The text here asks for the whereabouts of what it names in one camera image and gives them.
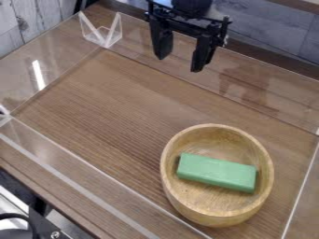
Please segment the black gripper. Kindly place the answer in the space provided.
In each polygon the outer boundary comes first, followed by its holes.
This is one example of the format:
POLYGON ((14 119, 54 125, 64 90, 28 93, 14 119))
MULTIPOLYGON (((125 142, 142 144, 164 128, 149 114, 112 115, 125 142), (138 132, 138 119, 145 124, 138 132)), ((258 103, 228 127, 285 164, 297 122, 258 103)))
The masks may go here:
POLYGON ((145 0, 154 55, 162 60, 173 49, 173 32, 197 39, 190 71, 210 62, 216 47, 226 43, 232 19, 216 10, 213 0, 145 0))

